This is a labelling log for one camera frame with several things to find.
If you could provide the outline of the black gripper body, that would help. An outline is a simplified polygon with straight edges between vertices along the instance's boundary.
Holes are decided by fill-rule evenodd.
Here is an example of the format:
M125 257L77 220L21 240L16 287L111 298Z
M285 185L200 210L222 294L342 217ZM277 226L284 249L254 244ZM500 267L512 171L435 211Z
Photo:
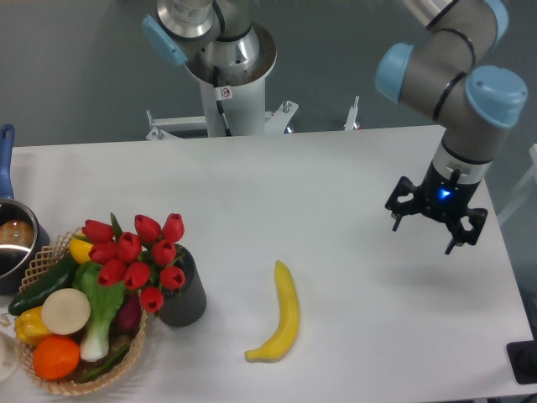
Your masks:
M452 226L458 225L464 217L468 217L470 224L480 222L480 209L469 207L479 183L462 184L460 179L458 169L446 179L430 164L423 181L413 193L412 213Z

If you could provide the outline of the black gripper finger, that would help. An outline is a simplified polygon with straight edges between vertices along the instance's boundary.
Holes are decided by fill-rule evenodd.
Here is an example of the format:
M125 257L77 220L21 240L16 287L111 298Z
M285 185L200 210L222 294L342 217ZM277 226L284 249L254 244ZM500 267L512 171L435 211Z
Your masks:
M421 213L423 197L419 186L416 186L407 176L401 176L397 185L385 203L385 208L391 212L394 219L392 230L396 232L403 217Z
M445 254L449 255L455 247L464 244L475 245L487 220L488 210L470 208L446 215L445 225L451 234L451 241L446 246Z

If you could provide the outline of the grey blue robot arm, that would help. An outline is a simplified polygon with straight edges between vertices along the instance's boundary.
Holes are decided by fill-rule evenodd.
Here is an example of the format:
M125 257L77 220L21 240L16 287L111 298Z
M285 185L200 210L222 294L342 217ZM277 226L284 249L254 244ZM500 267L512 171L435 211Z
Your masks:
M528 98L524 80L511 70L481 65L508 28L501 1L407 1L405 7L425 26L421 48L393 45L381 59L375 86L444 128L420 185L403 176L385 206L396 222L421 214L446 225L450 253L474 245L487 209L469 202Z

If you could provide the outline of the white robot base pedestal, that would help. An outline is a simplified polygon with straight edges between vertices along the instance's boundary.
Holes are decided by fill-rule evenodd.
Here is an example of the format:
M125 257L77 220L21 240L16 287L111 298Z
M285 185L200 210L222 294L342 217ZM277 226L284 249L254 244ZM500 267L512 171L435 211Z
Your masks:
M142 30L156 53L198 82L209 137L288 133L298 104L266 109L265 81L277 60L271 33L250 1L158 1Z

